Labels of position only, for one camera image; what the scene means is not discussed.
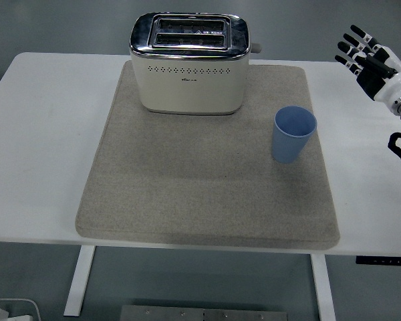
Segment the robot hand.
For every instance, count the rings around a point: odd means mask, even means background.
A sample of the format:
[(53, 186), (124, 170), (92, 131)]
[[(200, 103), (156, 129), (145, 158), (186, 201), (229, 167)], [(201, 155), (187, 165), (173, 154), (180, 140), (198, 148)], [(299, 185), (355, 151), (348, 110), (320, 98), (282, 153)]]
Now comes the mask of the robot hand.
[(356, 25), (350, 29), (354, 35), (344, 34), (338, 43), (342, 55), (336, 55), (336, 61), (355, 75), (356, 82), (370, 99), (401, 116), (401, 60), (363, 29)]

